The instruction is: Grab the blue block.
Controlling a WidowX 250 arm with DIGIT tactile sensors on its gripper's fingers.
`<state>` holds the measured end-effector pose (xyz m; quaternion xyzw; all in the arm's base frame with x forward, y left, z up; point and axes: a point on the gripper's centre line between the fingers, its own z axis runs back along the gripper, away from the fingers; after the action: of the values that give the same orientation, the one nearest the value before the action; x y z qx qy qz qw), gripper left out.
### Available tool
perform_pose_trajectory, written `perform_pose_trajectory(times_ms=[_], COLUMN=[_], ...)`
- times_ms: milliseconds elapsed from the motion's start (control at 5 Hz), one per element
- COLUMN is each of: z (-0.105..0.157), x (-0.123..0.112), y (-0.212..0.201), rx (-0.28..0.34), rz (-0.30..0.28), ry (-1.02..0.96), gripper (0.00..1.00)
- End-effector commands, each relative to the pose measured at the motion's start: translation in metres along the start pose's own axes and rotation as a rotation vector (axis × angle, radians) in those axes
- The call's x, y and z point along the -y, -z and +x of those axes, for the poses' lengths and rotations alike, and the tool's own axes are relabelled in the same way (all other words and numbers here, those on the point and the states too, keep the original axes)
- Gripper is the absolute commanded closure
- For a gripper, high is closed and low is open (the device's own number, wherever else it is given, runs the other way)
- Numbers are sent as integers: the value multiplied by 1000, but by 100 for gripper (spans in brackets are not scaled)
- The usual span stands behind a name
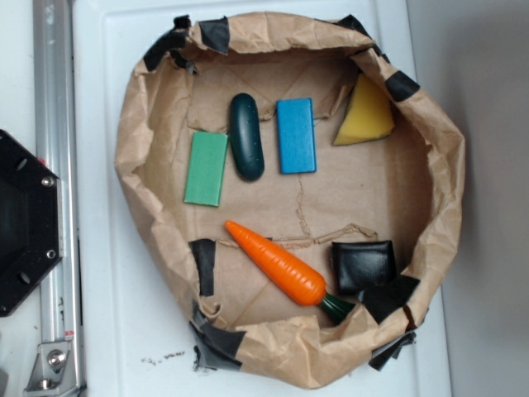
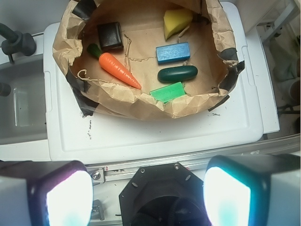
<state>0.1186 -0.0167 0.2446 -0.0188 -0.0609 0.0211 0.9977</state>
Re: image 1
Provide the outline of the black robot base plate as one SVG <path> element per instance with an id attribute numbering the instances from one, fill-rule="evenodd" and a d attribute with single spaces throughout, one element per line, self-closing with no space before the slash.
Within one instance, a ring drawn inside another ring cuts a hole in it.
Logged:
<path id="1" fill-rule="evenodd" d="M 12 315 L 59 262 L 59 180 L 1 131 L 1 316 Z"/>

